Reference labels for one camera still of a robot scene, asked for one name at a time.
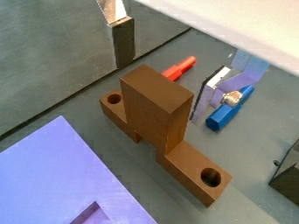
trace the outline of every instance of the hole in block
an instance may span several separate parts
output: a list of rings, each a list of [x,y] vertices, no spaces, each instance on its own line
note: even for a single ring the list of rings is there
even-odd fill
[[[220,173],[212,168],[205,168],[200,172],[200,179],[207,186],[215,187],[220,184]]]
[[[117,104],[121,101],[121,95],[120,94],[112,94],[108,98],[107,98],[107,102],[109,104]]]

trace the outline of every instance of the silver metal part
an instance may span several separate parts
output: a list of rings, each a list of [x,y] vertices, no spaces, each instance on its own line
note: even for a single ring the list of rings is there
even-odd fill
[[[227,103],[232,108],[235,108],[239,104],[239,100],[243,94],[239,91],[233,91],[231,93],[224,94],[221,103]]]
[[[127,10],[123,0],[97,0],[99,8],[107,19],[107,23],[112,24],[127,16]]]

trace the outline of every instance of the black object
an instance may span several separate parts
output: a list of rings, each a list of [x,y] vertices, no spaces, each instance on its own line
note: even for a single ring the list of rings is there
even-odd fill
[[[268,184],[299,206],[299,140],[285,153]]]

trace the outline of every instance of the wooden block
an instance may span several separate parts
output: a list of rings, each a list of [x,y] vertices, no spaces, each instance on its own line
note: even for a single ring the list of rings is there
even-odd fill
[[[127,113],[123,101],[123,95],[120,90],[115,90],[105,94],[100,99],[100,106],[105,116],[116,124],[116,126],[125,132],[131,139],[139,143],[141,137],[137,135],[133,129],[127,125]]]
[[[208,207],[231,181],[229,174],[184,141],[156,161]]]
[[[183,140],[192,92],[145,65],[120,78],[120,86],[128,125],[167,154]]]

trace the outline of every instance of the blue object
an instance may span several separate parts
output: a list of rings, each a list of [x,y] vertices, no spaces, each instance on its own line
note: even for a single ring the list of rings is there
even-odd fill
[[[248,99],[251,94],[255,91],[253,86],[243,87],[239,92],[243,94],[237,106],[232,108],[227,104],[221,105],[209,115],[209,117],[205,120],[205,124],[208,128],[213,131],[219,131],[224,128],[224,126],[228,124],[229,120],[233,118],[239,110],[241,109],[241,104]]]
[[[0,153],[0,223],[156,224],[60,116]]]

